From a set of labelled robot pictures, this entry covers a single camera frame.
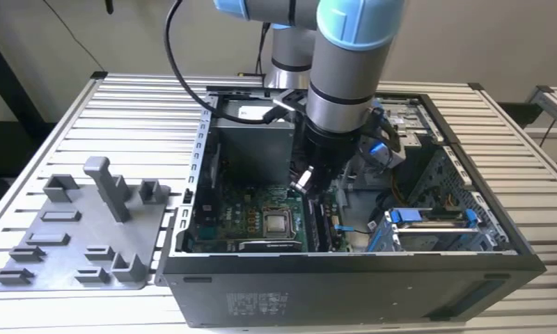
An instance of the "aluminum table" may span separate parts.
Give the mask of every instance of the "aluminum table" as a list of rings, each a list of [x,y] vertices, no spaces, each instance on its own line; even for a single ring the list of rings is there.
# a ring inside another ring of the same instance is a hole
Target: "aluminum table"
[[[191,77],[207,86],[261,85],[257,78]],[[0,333],[557,333],[557,166],[484,90],[460,83],[381,83],[380,91],[425,93],[439,107],[488,185],[548,272],[459,324],[191,329],[167,287],[141,290],[0,292]],[[0,268],[45,201],[55,174],[83,173],[89,156],[112,160],[128,184],[157,178],[172,187],[164,226],[179,206],[200,106],[172,77],[109,74],[92,79],[0,202]],[[155,249],[157,268],[165,231]]]

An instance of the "motherboard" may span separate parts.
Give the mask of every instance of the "motherboard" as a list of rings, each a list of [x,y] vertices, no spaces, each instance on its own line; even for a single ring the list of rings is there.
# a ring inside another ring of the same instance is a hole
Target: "motherboard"
[[[197,225],[197,253],[268,247],[308,252],[304,200],[288,186],[232,186],[220,191],[216,219]]]

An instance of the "robotic arm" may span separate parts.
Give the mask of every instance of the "robotic arm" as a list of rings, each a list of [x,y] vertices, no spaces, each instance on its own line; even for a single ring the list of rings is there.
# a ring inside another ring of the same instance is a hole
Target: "robotic arm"
[[[245,20],[317,30],[305,107],[309,165],[296,188],[321,193],[357,151],[404,0],[215,0]]]

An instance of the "white wall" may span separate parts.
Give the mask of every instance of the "white wall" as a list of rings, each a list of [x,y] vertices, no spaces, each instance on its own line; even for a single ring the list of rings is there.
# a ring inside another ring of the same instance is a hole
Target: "white wall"
[[[171,73],[171,0],[115,0],[112,16],[103,0],[49,1],[109,72]],[[252,71],[259,28],[217,13],[213,0],[185,0],[173,29],[184,72]],[[41,0],[0,0],[0,49],[57,120],[96,65]],[[557,86],[557,0],[411,0],[383,79],[477,81],[505,101],[523,101],[536,84]]]

